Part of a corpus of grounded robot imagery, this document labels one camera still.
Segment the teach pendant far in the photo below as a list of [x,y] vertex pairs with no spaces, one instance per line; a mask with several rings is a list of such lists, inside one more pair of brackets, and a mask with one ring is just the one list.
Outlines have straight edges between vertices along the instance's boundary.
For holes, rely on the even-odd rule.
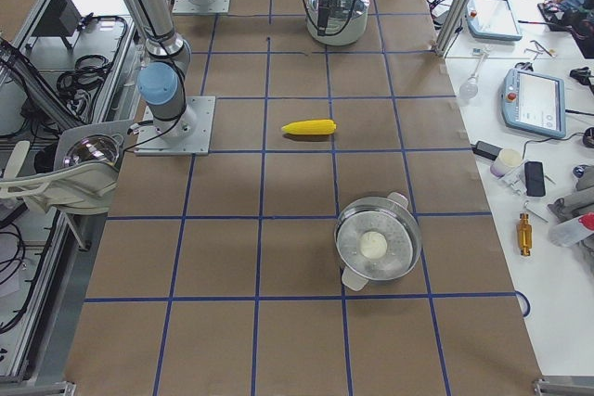
[[510,42],[523,38],[508,0],[470,0],[466,19],[475,38]]

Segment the yellow corn cob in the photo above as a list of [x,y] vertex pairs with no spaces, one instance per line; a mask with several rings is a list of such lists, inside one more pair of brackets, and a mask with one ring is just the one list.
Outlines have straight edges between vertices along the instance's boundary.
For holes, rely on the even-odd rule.
[[293,121],[281,127],[281,132],[296,136],[326,136],[337,130],[337,123],[332,119]]

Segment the gold brass fitting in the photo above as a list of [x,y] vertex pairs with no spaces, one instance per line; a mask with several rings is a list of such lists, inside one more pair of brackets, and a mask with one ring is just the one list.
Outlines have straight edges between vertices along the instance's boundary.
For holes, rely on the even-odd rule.
[[527,212],[521,212],[519,215],[519,221],[516,225],[516,235],[520,254],[524,257],[529,257],[531,255],[533,241],[532,225],[529,222],[529,214]]

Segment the black phone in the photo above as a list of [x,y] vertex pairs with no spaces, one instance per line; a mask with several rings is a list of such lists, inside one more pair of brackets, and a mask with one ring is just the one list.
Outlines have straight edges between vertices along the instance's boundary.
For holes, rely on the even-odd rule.
[[524,164],[524,181],[528,197],[546,196],[545,175],[540,161],[527,161]]

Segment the teach pendant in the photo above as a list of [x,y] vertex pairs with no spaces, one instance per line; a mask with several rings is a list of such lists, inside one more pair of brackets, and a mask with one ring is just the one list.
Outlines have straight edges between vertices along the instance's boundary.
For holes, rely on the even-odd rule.
[[510,42],[523,38],[508,0],[470,0],[466,19],[475,38]]
[[566,136],[565,85],[562,79],[511,69],[500,88],[505,124],[554,139]]

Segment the plastic bottle red cap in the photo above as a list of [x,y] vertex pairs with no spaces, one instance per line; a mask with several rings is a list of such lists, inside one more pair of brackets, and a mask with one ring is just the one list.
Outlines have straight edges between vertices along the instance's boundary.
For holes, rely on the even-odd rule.
[[593,213],[575,217],[550,228],[550,241],[560,247],[570,247],[593,235]]

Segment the teach pendant near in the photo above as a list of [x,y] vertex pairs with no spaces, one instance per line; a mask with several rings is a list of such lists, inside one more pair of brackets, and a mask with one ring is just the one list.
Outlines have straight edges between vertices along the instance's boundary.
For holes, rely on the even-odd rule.
[[505,124],[554,139],[566,136],[565,85],[562,79],[511,69],[500,88]]

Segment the black power adapter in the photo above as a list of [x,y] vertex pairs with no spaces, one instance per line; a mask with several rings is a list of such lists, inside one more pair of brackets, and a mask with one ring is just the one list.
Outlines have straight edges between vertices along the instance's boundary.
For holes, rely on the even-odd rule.
[[471,145],[472,152],[487,160],[496,160],[502,148],[486,143],[485,141],[477,141]]

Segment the white steamed bun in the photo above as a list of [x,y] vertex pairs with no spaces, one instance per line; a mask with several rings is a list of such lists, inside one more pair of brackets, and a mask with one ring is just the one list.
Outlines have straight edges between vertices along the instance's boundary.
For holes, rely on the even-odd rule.
[[367,231],[359,238],[359,250],[361,254],[370,260],[382,258],[388,250],[386,237],[377,231]]

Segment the steel steamer pot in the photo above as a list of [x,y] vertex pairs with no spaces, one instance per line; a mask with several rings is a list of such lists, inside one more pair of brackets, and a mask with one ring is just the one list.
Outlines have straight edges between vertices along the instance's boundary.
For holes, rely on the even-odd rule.
[[338,217],[334,241],[343,265],[342,283],[352,291],[407,275],[421,251],[420,227],[408,210],[408,199],[397,192],[347,205]]

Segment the white purple cup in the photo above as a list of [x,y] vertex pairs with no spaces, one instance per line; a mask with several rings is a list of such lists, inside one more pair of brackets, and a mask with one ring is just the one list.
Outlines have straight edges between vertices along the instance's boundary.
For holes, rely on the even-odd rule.
[[490,167],[490,172],[495,177],[502,177],[519,167],[523,162],[520,152],[511,148],[502,148]]

